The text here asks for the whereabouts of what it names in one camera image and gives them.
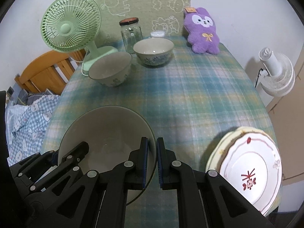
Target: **fan center hub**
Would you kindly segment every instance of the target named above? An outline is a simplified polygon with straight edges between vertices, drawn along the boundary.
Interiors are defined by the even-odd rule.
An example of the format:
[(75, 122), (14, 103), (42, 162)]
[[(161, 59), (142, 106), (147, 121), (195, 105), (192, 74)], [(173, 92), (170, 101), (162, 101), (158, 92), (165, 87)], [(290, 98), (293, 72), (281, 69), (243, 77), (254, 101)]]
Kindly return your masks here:
[(62, 34), (68, 34), (71, 31), (72, 27), (68, 24), (65, 23), (60, 27), (60, 32)]

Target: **red jar lid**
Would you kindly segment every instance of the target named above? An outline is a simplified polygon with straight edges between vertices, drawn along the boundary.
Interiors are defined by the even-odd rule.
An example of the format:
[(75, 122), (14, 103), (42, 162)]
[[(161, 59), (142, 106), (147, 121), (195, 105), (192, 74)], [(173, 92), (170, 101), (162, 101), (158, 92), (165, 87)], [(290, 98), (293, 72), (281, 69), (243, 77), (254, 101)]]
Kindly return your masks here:
[(137, 23), (138, 21), (139, 21), (139, 19), (136, 18), (136, 17), (127, 18), (127, 19), (124, 19), (124, 20), (120, 21), (119, 25), (120, 26), (131, 25), (131, 24)]

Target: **fan base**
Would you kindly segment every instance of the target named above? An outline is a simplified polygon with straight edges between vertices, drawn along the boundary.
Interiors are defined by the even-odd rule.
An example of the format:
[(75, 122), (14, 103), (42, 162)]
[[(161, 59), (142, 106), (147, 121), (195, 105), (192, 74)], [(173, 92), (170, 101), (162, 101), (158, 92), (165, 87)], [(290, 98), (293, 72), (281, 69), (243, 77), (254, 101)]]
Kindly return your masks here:
[(95, 63), (98, 59), (102, 58), (105, 55), (117, 52), (118, 49), (112, 47), (112, 46), (104, 46), (104, 47), (100, 47), (97, 49), (98, 50), (98, 57), (92, 57), (91, 54), (87, 54), (86, 57), (83, 59), (83, 63), (82, 63), (82, 73), (83, 75), (88, 75), (89, 74), (89, 69), (91, 68), (91, 66), (93, 65), (93, 63)]

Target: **floral bowl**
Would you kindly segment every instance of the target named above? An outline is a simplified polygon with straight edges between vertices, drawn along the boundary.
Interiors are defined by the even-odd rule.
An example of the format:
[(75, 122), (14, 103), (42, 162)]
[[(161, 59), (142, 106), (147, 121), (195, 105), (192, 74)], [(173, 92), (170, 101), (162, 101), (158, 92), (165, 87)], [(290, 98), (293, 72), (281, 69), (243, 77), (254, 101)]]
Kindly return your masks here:
[(98, 59), (89, 70), (89, 77), (108, 87), (123, 83), (130, 74), (132, 56), (114, 52)]
[(151, 66), (167, 63), (172, 57), (174, 43), (164, 38), (149, 38), (137, 42), (133, 50), (138, 58)]

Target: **yellow bow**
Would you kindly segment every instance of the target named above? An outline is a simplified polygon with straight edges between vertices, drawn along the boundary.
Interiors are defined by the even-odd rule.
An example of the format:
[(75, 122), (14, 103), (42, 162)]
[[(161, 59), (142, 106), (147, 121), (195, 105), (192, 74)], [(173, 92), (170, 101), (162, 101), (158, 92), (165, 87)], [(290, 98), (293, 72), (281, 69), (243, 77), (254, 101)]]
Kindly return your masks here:
[(210, 34), (208, 34), (208, 33), (203, 33), (202, 35), (203, 35), (203, 37), (206, 38), (206, 41), (212, 42), (212, 40), (211, 40), (211, 38), (213, 37), (213, 34), (212, 34), (212, 33), (210, 33)]

